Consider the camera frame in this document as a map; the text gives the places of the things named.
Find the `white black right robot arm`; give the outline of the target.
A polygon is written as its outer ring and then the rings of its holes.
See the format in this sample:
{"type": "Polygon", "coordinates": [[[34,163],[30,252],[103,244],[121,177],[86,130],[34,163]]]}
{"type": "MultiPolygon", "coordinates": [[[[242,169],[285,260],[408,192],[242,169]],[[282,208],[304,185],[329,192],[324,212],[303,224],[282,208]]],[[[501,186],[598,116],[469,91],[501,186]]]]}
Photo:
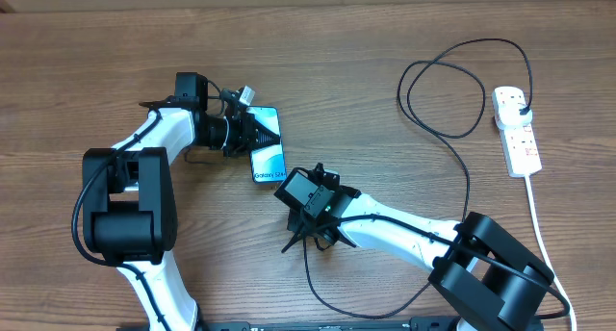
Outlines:
{"type": "Polygon", "coordinates": [[[344,186],[322,165],[293,169],[275,193],[296,242],[381,250],[428,273],[429,284],[476,330],[525,330],[554,280],[541,259],[490,217],[437,220],[344,186]]]}

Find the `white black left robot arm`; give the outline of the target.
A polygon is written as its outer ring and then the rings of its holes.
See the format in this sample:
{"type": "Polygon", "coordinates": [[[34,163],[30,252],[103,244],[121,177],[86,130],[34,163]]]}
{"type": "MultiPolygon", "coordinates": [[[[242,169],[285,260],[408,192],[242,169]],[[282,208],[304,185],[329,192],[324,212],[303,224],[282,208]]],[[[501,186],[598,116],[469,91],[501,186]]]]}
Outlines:
{"type": "Polygon", "coordinates": [[[147,330],[204,330],[173,247],[178,215],[170,167],[195,146],[225,158],[248,156],[257,184],[286,177],[279,114],[256,106],[249,86],[221,89],[196,72],[179,72],[173,94],[147,101],[147,118],[110,148],[83,156],[83,187],[71,219],[71,237],[88,261],[113,267],[143,307],[147,330]]]}

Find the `blue Samsung Galaxy smartphone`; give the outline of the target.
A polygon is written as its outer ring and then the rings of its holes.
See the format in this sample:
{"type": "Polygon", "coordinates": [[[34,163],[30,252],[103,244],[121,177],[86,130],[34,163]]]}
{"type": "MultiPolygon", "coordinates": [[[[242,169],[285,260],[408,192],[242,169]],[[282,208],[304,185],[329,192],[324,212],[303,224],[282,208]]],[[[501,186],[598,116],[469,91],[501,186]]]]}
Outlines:
{"type": "Polygon", "coordinates": [[[274,107],[249,107],[257,126],[256,147],[250,152],[252,179],[257,184],[280,183],[287,177],[278,111],[274,107]]]}

